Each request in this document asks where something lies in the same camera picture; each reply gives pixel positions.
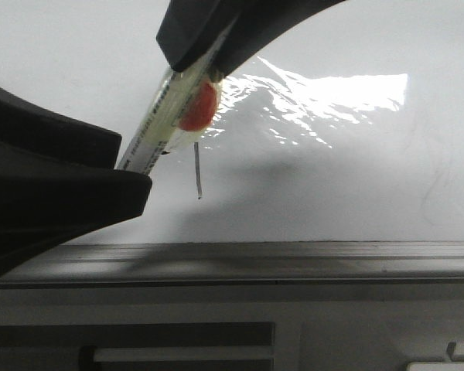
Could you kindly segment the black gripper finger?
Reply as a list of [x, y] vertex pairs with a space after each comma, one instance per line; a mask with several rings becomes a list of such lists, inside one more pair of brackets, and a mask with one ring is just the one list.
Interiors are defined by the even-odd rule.
[[222, 36], [213, 65], [230, 75], [256, 52], [338, 1], [171, 1], [156, 36], [173, 70], [195, 63]]
[[152, 180], [115, 167], [121, 136], [0, 87], [0, 277], [73, 238], [138, 217]]

